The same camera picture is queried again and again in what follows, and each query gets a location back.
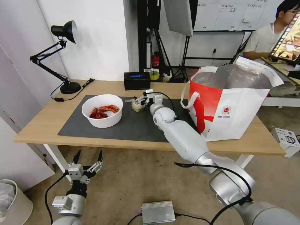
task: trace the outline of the white bowl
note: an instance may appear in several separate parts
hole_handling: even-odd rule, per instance
[[[108,117],[103,119],[93,119],[91,115],[94,108],[105,105],[115,105],[119,108],[117,113],[106,112]],[[123,101],[121,98],[111,94],[97,95],[87,100],[81,107],[82,114],[88,121],[97,128],[107,128],[118,123],[122,117]]]

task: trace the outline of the bag handle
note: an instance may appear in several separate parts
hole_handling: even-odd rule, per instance
[[[188,85],[189,83],[190,83],[190,81],[188,81],[188,82],[185,84],[184,89],[183,89],[183,91],[182,91],[182,93],[181,93],[181,98],[180,98],[180,104],[181,104],[182,108],[184,108],[184,109],[188,109],[188,108],[192,107],[192,105],[193,105],[194,102],[196,101],[196,98],[199,96],[199,93],[194,92],[194,93],[192,94],[192,96],[191,96],[189,102],[187,103],[187,106],[185,106],[185,105],[183,104],[184,94],[185,94],[185,91],[186,91],[186,89],[187,89],[187,85]]]

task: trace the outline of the logo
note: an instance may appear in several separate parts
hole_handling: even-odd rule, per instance
[[[230,114],[230,109],[231,109],[230,106],[223,107],[222,114],[226,114],[226,115]]]

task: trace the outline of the whiteboard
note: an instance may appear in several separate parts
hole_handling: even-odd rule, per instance
[[[275,21],[283,0],[199,0],[194,31],[256,30]]]

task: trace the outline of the desk lamp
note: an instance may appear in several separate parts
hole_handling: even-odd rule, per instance
[[[33,55],[30,57],[30,61],[34,64],[37,64],[39,67],[43,68],[47,72],[51,73],[58,79],[60,79],[63,82],[63,85],[60,87],[60,91],[63,94],[73,94],[78,92],[81,89],[81,86],[79,83],[76,82],[70,82],[68,78],[64,75],[61,75],[50,68],[46,67],[44,64],[42,64],[42,60],[48,58],[49,56],[59,52],[60,50],[64,49],[66,47],[67,41],[64,40],[63,37],[66,37],[69,41],[76,44],[76,41],[78,40],[78,33],[77,33],[77,26],[76,23],[72,20],[67,22],[64,26],[52,26],[51,27],[51,33],[60,40],[56,44],[50,46],[49,48],[45,49],[44,51],[41,51],[40,53]],[[51,53],[45,53],[46,51],[56,47],[57,45],[60,45],[61,47],[59,49],[56,49],[55,51]]]

